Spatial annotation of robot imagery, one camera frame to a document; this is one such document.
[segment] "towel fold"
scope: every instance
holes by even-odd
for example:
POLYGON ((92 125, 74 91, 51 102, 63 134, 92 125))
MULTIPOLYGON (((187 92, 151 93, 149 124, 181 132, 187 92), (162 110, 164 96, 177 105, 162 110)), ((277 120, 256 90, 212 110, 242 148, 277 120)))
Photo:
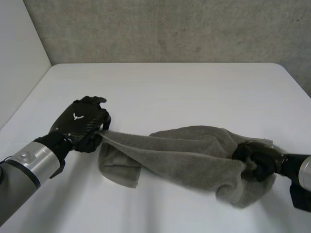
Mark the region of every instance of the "towel fold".
POLYGON ((98 160, 102 175, 111 181, 135 188, 141 167, 182 186, 216 191, 216 197, 243 208, 267 193, 275 180, 263 182, 243 176, 254 169, 252 162, 232 160, 237 145, 260 140, 243 137, 226 129, 189 126, 139 136, 100 131, 103 144, 98 160))

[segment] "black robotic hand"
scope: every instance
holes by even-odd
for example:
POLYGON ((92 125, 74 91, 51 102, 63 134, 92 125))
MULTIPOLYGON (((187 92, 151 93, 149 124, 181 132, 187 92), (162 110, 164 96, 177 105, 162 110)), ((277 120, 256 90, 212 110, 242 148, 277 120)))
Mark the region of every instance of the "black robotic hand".
POLYGON ((281 173, 284 158, 271 146, 257 141, 239 144, 232 155, 232 159, 245 162, 247 158, 256 164, 253 175, 260 182, 273 173, 281 173))
POLYGON ((79 152, 93 152, 100 145, 102 138, 95 134, 100 127, 108 130, 111 117, 100 103, 107 100, 102 97, 85 96, 74 101, 52 125, 50 132, 62 134, 79 152))

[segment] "white table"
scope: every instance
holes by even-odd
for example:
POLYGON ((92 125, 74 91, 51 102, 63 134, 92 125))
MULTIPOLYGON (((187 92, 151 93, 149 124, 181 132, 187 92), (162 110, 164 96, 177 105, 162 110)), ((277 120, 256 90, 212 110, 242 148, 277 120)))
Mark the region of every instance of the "white table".
MULTIPOLYGON (((311 99, 276 64, 63 64, 53 66, 0 132, 0 157, 45 135, 85 95, 108 99, 111 130, 148 135, 189 125, 226 128, 311 153, 311 99)), ((246 209, 218 202, 143 171, 137 189, 106 181, 98 151, 71 152, 1 233, 309 232, 293 208, 290 180, 246 209)))

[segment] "gray concrete wall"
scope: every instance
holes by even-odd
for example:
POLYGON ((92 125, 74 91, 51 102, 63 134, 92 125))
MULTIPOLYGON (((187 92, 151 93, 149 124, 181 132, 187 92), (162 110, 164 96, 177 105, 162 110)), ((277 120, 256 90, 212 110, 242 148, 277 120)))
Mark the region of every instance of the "gray concrete wall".
POLYGON ((272 62, 311 95, 310 0, 24 0, 51 63, 272 62))

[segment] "white logo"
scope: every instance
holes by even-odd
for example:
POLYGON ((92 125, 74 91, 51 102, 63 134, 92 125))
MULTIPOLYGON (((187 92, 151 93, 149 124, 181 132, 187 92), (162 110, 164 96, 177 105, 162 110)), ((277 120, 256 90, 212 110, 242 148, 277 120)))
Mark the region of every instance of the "white logo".
POLYGON ((77 119, 81 119, 81 118, 84 118, 84 116, 76 116, 75 113, 73 113, 73 120, 77 120, 77 119))

